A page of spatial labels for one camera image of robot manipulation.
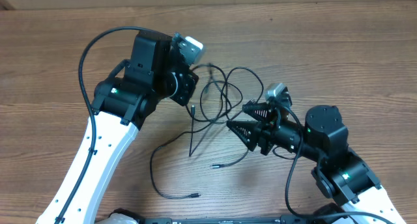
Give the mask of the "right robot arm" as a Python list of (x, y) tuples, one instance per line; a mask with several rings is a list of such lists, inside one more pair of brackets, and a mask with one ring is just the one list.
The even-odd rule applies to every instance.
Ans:
[(246, 104), (252, 121), (230, 120), (227, 127), (253, 151), (267, 155), (273, 147), (316, 163), (311, 174), (332, 203), (312, 214), (289, 209), (306, 223), (404, 223), (387, 191), (369, 165), (348, 144), (349, 131), (337, 107), (317, 105), (300, 123), (289, 104), (269, 100)]

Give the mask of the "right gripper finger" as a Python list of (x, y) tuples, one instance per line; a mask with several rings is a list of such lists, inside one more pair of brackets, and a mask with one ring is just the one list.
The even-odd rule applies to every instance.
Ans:
[(261, 122), (228, 120), (226, 126), (238, 136), (248, 150), (253, 152), (256, 147), (264, 148), (264, 139), (261, 138), (261, 132), (263, 131)]
[(266, 102), (248, 102), (242, 106), (242, 111), (257, 121), (273, 121), (272, 107)]

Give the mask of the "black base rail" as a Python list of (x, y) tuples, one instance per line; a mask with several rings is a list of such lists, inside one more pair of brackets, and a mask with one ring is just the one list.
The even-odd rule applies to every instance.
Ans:
[(282, 214), (271, 217), (221, 217), (221, 218), (183, 218), (144, 217), (135, 212), (118, 208), (110, 215), (94, 224), (302, 224), (302, 223), (336, 223), (359, 224), (352, 216), (327, 217), (324, 219), (305, 219), (293, 214)]

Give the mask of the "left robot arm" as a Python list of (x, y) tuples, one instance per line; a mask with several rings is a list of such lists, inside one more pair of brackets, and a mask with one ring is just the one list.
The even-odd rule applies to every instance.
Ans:
[(204, 53), (196, 39), (139, 28), (121, 61), (86, 99), (88, 125), (58, 192), (38, 223), (94, 223), (122, 155), (158, 103), (186, 105), (198, 82), (191, 65)]

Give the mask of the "black USB cable long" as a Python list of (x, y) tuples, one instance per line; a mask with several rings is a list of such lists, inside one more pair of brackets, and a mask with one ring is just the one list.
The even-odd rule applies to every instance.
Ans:
[[(242, 91), (236, 85), (229, 82), (231, 74), (234, 71), (245, 70), (245, 71), (249, 72), (250, 74), (252, 74), (255, 77), (255, 79), (259, 82), (260, 87), (261, 87), (261, 93), (260, 93), (259, 97), (255, 100), (252, 100), (252, 102), (257, 103), (259, 101), (260, 97), (262, 97), (264, 89), (265, 89), (264, 85), (263, 85), (263, 82), (261, 81), (261, 78), (250, 68), (247, 68), (247, 67), (244, 67), (244, 66), (238, 66), (238, 67), (233, 68), (232, 70), (230, 70), (226, 74), (220, 67), (218, 67), (214, 64), (208, 63), (208, 64), (199, 64), (199, 65), (193, 67), (192, 71), (198, 70), (198, 69), (203, 68), (203, 67), (208, 68), (209, 79), (208, 79), (207, 84), (203, 87), (203, 90), (201, 91), (201, 94), (203, 94), (204, 92), (207, 92), (209, 87), (211, 85), (214, 85), (216, 87), (217, 91), (220, 94), (220, 97), (219, 97), (220, 110), (215, 117), (209, 118), (204, 112), (203, 101), (200, 100), (199, 101), (199, 108), (200, 108), (200, 112), (203, 116), (203, 119), (198, 119), (195, 116), (195, 106), (194, 105), (192, 105), (191, 107), (186, 106), (186, 110), (187, 110), (187, 112), (188, 112), (188, 114), (189, 114), (189, 116), (192, 120), (190, 147), (189, 147), (189, 153), (188, 153), (189, 156), (193, 155), (193, 153), (195, 152), (197, 147), (201, 144), (202, 140), (204, 140), (206, 135), (209, 133), (210, 129), (215, 124), (225, 124), (226, 123), (226, 120), (221, 121), (221, 119), (226, 118), (227, 120), (233, 120), (234, 118), (238, 117), (242, 113), (242, 111), (239, 111), (233, 117), (229, 116), (230, 112), (234, 108), (238, 107), (243, 101)], [(230, 99), (229, 99), (229, 87), (234, 88), (240, 94), (240, 100), (238, 101), (237, 104), (232, 104)], [(201, 137), (198, 144), (195, 147), (193, 147), (192, 138), (194, 136), (194, 133), (201, 132), (203, 130), (205, 130), (204, 135)]]

